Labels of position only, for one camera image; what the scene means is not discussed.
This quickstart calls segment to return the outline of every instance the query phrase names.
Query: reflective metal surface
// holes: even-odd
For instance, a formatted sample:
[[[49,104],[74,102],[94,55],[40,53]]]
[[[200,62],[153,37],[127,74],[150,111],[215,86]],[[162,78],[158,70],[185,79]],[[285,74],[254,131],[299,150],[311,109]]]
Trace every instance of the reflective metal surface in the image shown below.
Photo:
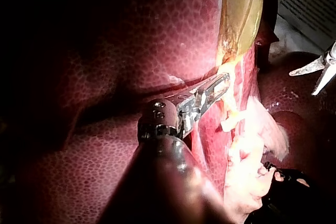
[[[223,200],[183,141],[141,143],[102,223],[229,223]]]

